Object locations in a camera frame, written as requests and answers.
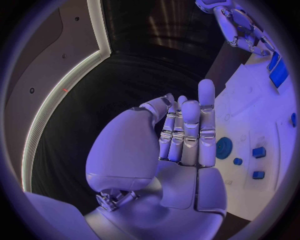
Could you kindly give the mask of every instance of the robotic hand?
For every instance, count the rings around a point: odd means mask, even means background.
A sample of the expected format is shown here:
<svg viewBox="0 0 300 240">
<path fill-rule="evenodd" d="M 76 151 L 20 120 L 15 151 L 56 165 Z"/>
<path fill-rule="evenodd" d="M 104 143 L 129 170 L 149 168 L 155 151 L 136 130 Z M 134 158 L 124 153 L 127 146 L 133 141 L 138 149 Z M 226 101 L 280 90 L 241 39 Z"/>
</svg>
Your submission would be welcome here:
<svg viewBox="0 0 300 240">
<path fill-rule="evenodd" d="M 216 159 L 215 86 L 198 85 L 199 102 L 172 94 L 155 98 L 115 117 L 95 140 L 86 179 L 97 200 L 114 211 L 137 198 L 155 178 L 159 159 L 184 166 L 212 167 Z M 167 114 L 158 141 L 154 126 Z"/>
<path fill-rule="evenodd" d="M 196 0 L 196 5 L 205 13 L 214 13 L 226 41 L 232 47 L 238 47 L 260 56 L 268 56 L 270 52 L 254 46 L 255 39 L 261 40 L 272 52 L 275 48 L 264 33 L 254 24 L 245 11 L 232 0 Z M 238 36 L 237 30 L 245 37 Z"/>
</svg>

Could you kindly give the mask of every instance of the blue object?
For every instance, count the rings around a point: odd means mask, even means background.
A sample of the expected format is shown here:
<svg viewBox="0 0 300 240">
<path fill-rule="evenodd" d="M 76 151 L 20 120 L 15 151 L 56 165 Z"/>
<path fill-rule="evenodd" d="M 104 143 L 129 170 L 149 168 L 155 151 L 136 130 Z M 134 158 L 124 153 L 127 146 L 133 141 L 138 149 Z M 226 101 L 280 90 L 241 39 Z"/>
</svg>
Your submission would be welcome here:
<svg viewBox="0 0 300 240">
<path fill-rule="evenodd" d="M 216 157 L 218 159 L 227 158 L 233 150 L 233 142 L 228 137 L 222 137 L 216 143 Z"/>
<path fill-rule="evenodd" d="M 281 59 L 277 66 L 274 68 L 274 70 L 271 72 L 269 77 L 272 80 L 275 87 L 279 88 L 279 86 L 286 80 L 288 75 L 288 70 L 284 64 L 283 59 Z"/>
<path fill-rule="evenodd" d="M 297 115 L 296 113 L 293 113 L 290 117 L 291 122 L 292 122 L 292 126 L 295 128 L 297 126 Z"/>
<path fill-rule="evenodd" d="M 271 62 L 270 62 L 270 64 L 267 66 L 267 69 L 269 70 L 269 71 L 272 71 L 272 69 L 276 66 L 276 63 L 277 63 L 277 61 L 278 61 L 278 59 L 279 59 L 279 54 L 278 54 L 278 52 L 273 52 L 273 56 L 272 56 L 272 59 L 271 59 Z"/>
<path fill-rule="evenodd" d="M 255 171 L 253 172 L 252 178 L 253 179 L 263 179 L 265 177 L 264 171 Z"/>
<path fill-rule="evenodd" d="M 263 146 L 254 148 L 252 149 L 252 156 L 256 159 L 263 158 L 266 156 L 266 149 Z"/>
<path fill-rule="evenodd" d="M 233 160 L 233 164 L 234 165 L 242 165 L 242 163 L 243 163 L 243 160 L 242 159 L 240 159 L 240 158 L 235 158 L 234 160 Z"/>
</svg>

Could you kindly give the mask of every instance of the glowing light strip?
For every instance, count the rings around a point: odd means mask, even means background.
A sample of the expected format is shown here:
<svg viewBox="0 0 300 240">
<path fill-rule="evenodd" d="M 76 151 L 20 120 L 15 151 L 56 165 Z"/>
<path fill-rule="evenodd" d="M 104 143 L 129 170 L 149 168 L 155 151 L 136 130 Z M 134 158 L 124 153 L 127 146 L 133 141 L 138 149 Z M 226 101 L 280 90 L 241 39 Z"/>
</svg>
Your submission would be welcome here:
<svg viewBox="0 0 300 240">
<path fill-rule="evenodd" d="M 91 71 L 94 67 L 96 67 L 98 64 L 100 64 L 104 59 L 102 59 L 100 50 L 94 52 L 92 55 L 88 56 L 85 58 L 83 61 L 81 61 L 79 64 L 77 64 L 74 68 L 72 68 L 56 85 L 55 87 L 51 90 L 51 92 L 48 94 L 46 99 L 43 101 L 42 105 L 40 106 L 39 110 L 37 111 L 30 129 L 27 134 L 26 142 L 24 145 L 24 150 L 23 150 L 23 156 L 22 156 L 22 166 L 21 166 L 21 177 L 22 177 L 22 188 L 26 192 L 31 192 L 31 177 L 32 177 L 32 169 L 33 169 L 33 163 L 34 163 L 34 157 L 35 157 L 35 152 L 39 143 L 39 140 L 41 138 L 41 135 L 44 131 L 44 128 L 50 119 L 52 113 L 56 109 L 56 107 L 59 105 L 59 103 L 64 99 L 64 97 L 68 94 L 68 92 L 89 72 Z M 71 86 L 68 87 L 67 89 L 65 88 L 60 88 L 60 86 L 64 83 L 69 82 L 71 83 Z M 33 138 L 36 136 L 33 136 L 33 130 L 35 127 L 38 127 L 38 120 L 41 114 L 43 113 L 44 109 L 48 107 L 47 105 L 51 103 L 52 97 L 54 96 L 55 93 L 58 93 L 58 91 L 64 91 L 64 95 L 58 99 L 58 101 L 55 102 L 55 107 L 51 109 L 51 113 L 46 116 L 46 121 L 43 123 L 43 127 L 41 130 L 39 130 L 39 137 L 37 143 L 33 146 L 34 148 L 34 154 L 32 154 L 32 159 L 27 159 L 30 158 L 30 155 L 32 152 L 32 141 L 34 141 Z"/>
</svg>

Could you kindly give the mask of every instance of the blue gear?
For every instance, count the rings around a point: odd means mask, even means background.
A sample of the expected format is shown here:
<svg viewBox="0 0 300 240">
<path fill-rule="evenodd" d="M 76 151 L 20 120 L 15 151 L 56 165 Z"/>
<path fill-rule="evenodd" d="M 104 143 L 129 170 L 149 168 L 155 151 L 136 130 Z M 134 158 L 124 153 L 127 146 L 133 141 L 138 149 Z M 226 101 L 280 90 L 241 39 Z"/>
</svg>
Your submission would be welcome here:
<svg viewBox="0 0 300 240">
<path fill-rule="evenodd" d="M 227 158 L 233 150 L 233 142 L 228 137 L 222 137 L 216 143 L 216 157 L 218 159 Z"/>
</svg>

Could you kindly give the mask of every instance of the led light strip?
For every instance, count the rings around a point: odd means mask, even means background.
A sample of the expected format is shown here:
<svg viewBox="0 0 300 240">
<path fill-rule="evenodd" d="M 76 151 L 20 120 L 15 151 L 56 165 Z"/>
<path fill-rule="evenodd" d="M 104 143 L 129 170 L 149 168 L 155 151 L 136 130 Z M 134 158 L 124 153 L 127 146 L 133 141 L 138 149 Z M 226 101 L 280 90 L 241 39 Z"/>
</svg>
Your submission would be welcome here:
<svg viewBox="0 0 300 240">
<path fill-rule="evenodd" d="M 40 106 L 30 126 L 23 150 L 22 187 L 24 191 L 32 191 L 32 169 L 36 150 L 44 128 L 52 113 L 64 99 L 64 97 L 68 94 L 68 92 L 88 72 L 90 72 L 93 68 L 100 64 L 103 60 L 104 59 L 100 54 L 100 50 L 98 50 L 81 61 L 58 82 L 58 84 L 52 89 L 52 91 Z"/>
</svg>

